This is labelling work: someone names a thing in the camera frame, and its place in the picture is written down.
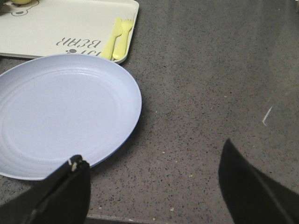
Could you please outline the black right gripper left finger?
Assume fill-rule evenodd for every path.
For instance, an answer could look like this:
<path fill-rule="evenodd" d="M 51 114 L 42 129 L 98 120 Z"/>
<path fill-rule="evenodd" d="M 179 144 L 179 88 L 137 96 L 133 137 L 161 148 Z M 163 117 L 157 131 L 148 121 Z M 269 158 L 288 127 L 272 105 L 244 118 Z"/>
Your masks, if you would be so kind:
<path fill-rule="evenodd" d="M 90 166 L 68 159 L 30 190 L 0 207 L 2 224 L 82 224 L 91 197 Z"/>

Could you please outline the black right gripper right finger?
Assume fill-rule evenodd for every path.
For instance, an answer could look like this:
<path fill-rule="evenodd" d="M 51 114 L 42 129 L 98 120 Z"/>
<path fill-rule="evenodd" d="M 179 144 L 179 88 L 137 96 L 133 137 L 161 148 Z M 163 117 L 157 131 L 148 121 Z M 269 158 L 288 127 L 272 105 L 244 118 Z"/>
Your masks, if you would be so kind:
<path fill-rule="evenodd" d="M 223 146 L 218 177 L 235 224 L 299 222 L 299 195 L 251 165 L 230 139 Z"/>

